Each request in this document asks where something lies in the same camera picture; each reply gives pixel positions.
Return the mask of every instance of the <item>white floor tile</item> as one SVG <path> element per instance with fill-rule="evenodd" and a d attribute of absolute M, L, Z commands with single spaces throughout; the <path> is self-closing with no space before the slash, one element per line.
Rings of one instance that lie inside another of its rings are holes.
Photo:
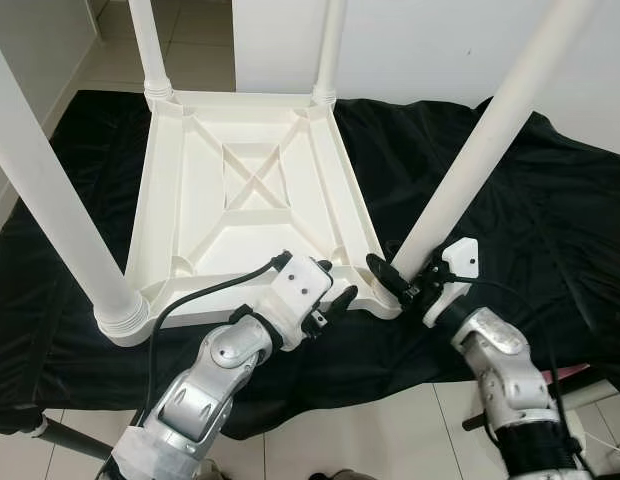
<path fill-rule="evenodd" d="M 184 2 L 173 42 L 232 46 L 232 7 L 224 3 Z"/>
<path fill-rule="evenodd" d="M 162 53 L 168 44 L 161 44 Z M 143 84 L 143 68 L 134 40 L 109 40 L 97 48 L 83 74 L 84 81 Z"/>
<path fill-rule="evenodd" d="M 180 90 L 234 90 L 232 47 L 171 43 L 166 71 L 172 86 Z"/>
<path fill-rule="evenodd" d="M 461 423 L 483 411 L 476 382 L 438 383 L 434 386 L 463 480 L 507 478 L 499 451 L 483 428 L 466 432 Z"/>
<path fill-rule="evenodd" d="M 46 416 L 59 421 L 63 410 L 47 410 Z M 25 433 L 0 435 L 0 480 L 45 480 L 53 444 Z"/>
<path fill-rule="evenodd" d="M 301 414 L 266 434 L 265 457 L 268 480 L 343 468 L 382 480 L 461 478 L 432 385 Z"/>
<path fill-rule="evenodd" d="M 620 395 L 597 402 L 597 407 L 612 433 L 615 444 L 620 444 Z"/>
<path fill-rule="evenodd" d="M 102 442 L 117 442 L 134 412 L 66 410 L 62 423 Z M 92 480 L 102 460 L 55 446 L 46 480 Z"/>
<path fill-rule="evenodd" d="M 263 447 L 263 435 L 242 442 L 219 435 L 207 457 L 233 480 L 265 480 Z"/>
<path fill-rule="evenodd" d="M 179 2 L 176 0 L 154 0 L 152 9 L 159 41 L 168 42 L 179 14 Z M 99 15 L 98 23 L 101 36 L 105 40 L 135 40 L 132 16 L 127 2 L 109 2 Z"/>
<path fill-rule="evenodd" d="M 587 433 L 608 444 L 614 444 L 614 439 L 596 404 L 577 408 L 575 411 Z M 598 475 L 620 472 L 620 459 L 617 454 L 605 445 L 588 437 L 586 437 L 586 460 Z"/>

